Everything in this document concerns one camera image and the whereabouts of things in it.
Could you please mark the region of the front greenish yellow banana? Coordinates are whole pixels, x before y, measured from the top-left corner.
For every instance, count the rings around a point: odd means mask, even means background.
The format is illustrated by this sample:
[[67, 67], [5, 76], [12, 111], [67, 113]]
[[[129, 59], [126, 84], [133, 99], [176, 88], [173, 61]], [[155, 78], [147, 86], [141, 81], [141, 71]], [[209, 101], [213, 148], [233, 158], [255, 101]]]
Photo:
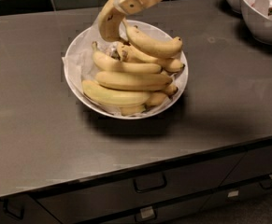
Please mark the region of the front greenish yellow banana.
[[117, 91], [102, 87], [92, 80], [83, 80], [81, 85], [84, 94], [100, 105], [131, 107], [143, 105], [150, 98], [147, 91]]

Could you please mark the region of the drawer label tag centre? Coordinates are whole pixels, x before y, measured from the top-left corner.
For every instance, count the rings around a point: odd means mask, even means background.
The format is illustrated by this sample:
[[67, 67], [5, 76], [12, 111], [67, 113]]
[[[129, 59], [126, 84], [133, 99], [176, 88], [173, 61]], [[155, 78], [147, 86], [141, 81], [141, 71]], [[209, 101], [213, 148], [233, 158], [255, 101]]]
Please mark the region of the drawer label tag centre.
[[154, 213], [153, 207], [149, 206], [149, 207], [141, 208], [140, 215], [143, 219], [154, 218], [155, 213]]

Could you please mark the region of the middle long yellow banana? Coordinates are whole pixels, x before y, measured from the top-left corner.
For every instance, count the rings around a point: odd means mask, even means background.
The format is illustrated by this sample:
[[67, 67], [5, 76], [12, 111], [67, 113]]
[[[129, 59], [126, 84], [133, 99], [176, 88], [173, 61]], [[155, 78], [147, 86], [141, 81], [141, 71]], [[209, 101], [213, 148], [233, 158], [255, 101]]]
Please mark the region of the middle long yellow banana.
[[103, 71], [123, 72], [134, 74], [160, 74], [163, 68], [156, 63], [127, 63], [116, 60], [98, 48], [97, 42], [92, 43], [93, 62]]

